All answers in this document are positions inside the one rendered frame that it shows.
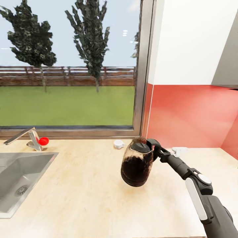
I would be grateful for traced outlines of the electric kettle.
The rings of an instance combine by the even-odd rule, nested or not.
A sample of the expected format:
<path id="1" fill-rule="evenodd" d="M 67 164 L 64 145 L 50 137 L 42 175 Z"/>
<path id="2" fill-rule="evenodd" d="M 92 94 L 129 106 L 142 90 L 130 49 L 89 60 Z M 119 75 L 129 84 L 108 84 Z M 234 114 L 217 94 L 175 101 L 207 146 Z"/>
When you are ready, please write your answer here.
<path id="1" fill-rule="evenodd" d="M 140 187 L 146 183 L 152 163 L 158 158 L 153 146 L 161 151 L 157 140 L 144 137 L 136 137 L 128 145 L 121 165 L 121 176 L 128 185 Z"/>

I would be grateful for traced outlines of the coffee cup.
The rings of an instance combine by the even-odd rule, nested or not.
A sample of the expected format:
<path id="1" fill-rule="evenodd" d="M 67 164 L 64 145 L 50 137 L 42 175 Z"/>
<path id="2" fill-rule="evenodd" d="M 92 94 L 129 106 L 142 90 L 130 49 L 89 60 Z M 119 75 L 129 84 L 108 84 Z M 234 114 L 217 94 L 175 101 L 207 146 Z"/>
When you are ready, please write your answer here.
<path id="1" fill-rule="evenodd" d="M 114 145 L 117 149 L 120 149 L 121 147 L 124 147 L 124 142 L 122 142 L 122 140 L 120 139 L 116 139 L 115 142 L 114 142 Z"/>

